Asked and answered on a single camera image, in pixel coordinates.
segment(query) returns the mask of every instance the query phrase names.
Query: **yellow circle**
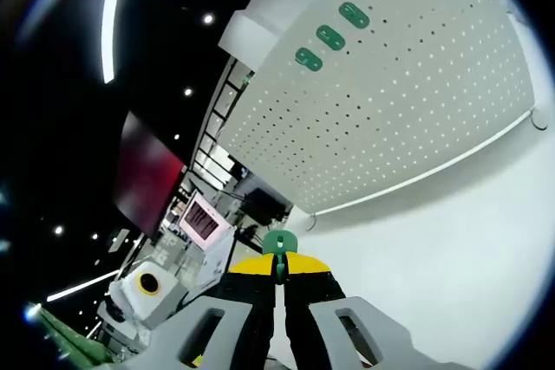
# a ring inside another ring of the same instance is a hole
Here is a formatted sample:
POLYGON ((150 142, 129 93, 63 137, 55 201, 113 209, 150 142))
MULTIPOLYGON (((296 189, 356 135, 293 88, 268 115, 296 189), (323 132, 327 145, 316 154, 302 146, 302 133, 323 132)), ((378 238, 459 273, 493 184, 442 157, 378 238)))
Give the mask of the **yellow circle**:
POLYGON ((158 281, 158 279, 156 279, 156 283, 158 283, 158 288, 156 288, 156 290, 154 290, 154 291, 152 291, 152 292, 149 291, 149 290, 146 290, 146 289, 142 286, 142 283, 140 282, 140 279, 141 279, 144 275, 150 275, 150 276, 152 276, 154 279, 156 279, 156 276, 154 276, 152 273, 148 273, 148 272, 141 273, 141 274, 137 277, 137 283, 139 284, 139 289, 140 289, 140 291, 141 291, 143 294, 145 294, 145 295, 150 295, 150 296, 154 296, 154 295, 156 295, 158 292, 160 292, 160 282, 158 281))

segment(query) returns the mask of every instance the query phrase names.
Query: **perforated white panel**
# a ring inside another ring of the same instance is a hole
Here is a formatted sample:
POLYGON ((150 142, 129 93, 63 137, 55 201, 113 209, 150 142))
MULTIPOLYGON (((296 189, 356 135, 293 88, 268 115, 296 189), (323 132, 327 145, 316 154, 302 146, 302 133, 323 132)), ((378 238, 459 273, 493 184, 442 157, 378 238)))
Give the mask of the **perforated white panel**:
POLYGON ((498 0, 316 0, 266 58, 219 143, 317 212, 436 172, 532 106, 498 0), (345 2, 368 27, 339 13, 345 2), (344 38, 342 49, 317 37, 323 24, 344 38), (296 61, 302 47, 321 59, 319 70, 296 61))

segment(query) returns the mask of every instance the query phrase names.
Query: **pink screen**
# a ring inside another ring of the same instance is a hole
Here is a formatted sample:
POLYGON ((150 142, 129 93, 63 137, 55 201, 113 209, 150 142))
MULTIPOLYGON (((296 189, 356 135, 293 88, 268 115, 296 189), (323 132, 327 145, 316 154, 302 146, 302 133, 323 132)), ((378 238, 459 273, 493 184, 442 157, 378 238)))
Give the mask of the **pink screen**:
POLYGON ((121 132, 114 201, 146 235, 155 234, 182 168, 181 161, 129 113, 121 132))

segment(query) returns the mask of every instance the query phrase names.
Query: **yellow stripe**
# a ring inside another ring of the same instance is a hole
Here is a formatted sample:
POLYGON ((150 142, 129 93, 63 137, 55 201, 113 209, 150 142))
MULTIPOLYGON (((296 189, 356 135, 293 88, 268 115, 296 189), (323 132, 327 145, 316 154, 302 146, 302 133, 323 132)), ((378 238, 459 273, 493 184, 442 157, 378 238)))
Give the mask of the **yellow stripe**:
POLYGON ((246 259, 236 264, 230 269, 232 273, 242 273, 244 275, 271 275, 271 265, 274 260, 274 254, 268 253, 261 257, 246 259))
POLYGON ((330 268, 318 259, 288 251, 287 267, 290 274, 329 272, 330 268))

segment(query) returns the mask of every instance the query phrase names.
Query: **recessed ceiling light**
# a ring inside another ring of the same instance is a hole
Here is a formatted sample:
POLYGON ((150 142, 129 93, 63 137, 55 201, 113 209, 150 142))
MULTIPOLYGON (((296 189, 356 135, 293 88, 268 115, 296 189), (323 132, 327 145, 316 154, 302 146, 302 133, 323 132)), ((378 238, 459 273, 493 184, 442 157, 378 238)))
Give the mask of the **recessed ceiling light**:
POLYGON ((209 25, 211 23, 214 22, 214 15, 211 13, 207 13, 204 16, 202 16, 202 22, 204 22, 206 25, 209 25))

